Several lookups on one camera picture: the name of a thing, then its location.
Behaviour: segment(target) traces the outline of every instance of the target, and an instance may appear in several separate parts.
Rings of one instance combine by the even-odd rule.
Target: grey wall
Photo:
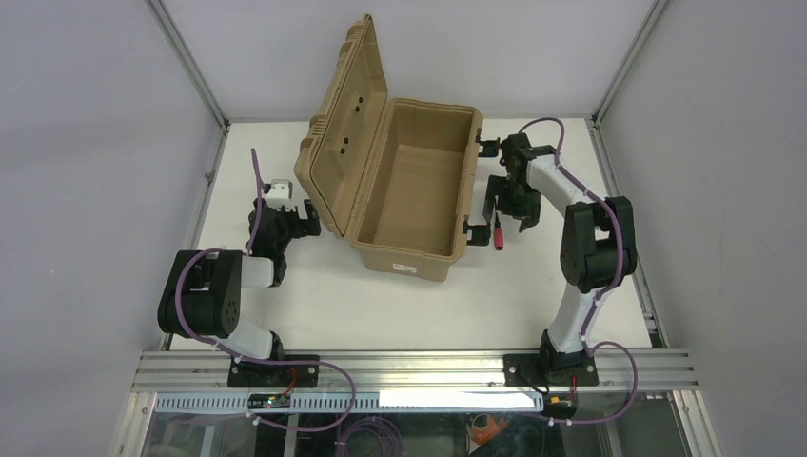
[[[391,96],[590,113],[653,0],[166,0],[229,118],[305,118],[373,14]]]
[[[807,3],[673,1],[604,122],[727,456],[804,455]]]
[[[107,455],[216,127],[137,0],[0,6],[0,454]]]

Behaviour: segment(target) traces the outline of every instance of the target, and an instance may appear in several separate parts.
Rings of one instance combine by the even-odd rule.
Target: open lid
[[[386,102],[373,19],[365,14],[347,31],[320,110],[300,144],[294,174],[325,228],[347,233],[370,146]]]

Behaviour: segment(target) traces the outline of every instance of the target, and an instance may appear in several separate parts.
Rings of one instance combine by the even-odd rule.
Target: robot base
[[[556,352],[546,330],[538,353],[505,354],[503,360],[504,384],[508,387],[571,387],[573,376],[577,387],[592,387],[600,383],[593,357],[584,350]]]
[[[287,355],[284,360],[287,362],[295,360],[312,361],[320,360],[320,356],[314,354],[294,354]],[[297,382],[294,384],[294,387],[314,388],[317,386],[320,367],[316,365],[271,366],[252,364],[244,361],[235,363],[235,360],[230,362],[227,386],[285,388],[288,387],[294,379],[294,376],[289,372],[291,368],[294,368],[297,373]]]

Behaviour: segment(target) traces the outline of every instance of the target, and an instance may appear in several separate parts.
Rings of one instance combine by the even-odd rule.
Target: glass panel
[[[625,401],[624,394],[579,394],[576,419],[601,418]],[[299,427],[330,424],[335,414],[265,415]],[[288,433],[252,425],[244,414],[156,413],[144,456],[619,456],[686,455],[665,397],[637,398],[618,420],[597,425],[549,427],[527,413],[351,414],[340,427],[319,433]]]

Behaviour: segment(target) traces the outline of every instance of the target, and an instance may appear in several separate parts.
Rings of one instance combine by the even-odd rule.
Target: white table surface
[[[506,137],[525,120],[485,120],[482,138]],[[565,119],[565,163],[591,189],[603,192],[600,169],[582,119]],[[210,199],[199,248],[244,247],[247,215],[255,198],[249,155],[258,151],[265,182],[286,178],[303,210],[306,198],[294,177],[306,122],[234,124]],[[534,145],[555,144],[554,124],[527,133]],[[503,175],[498,159],[480,159],[471,224],[482,221],[489,174]],[[524,233],[502,217],[505,247],[468,247],[444,283],[364,268],[359,252],[323,229],[319,237],[292,240],[288,270],[279,288],[243,289],[242,319],[276,331],[294,349],[501,349],[536,348],[558,311],[565,280],[561,272],[562,217],[545,200],[541,221]],[[594,342],[614,340],[649,348],[639,298],[626,278],[606,302]],[[172,348],[201,345],[175,338]]]

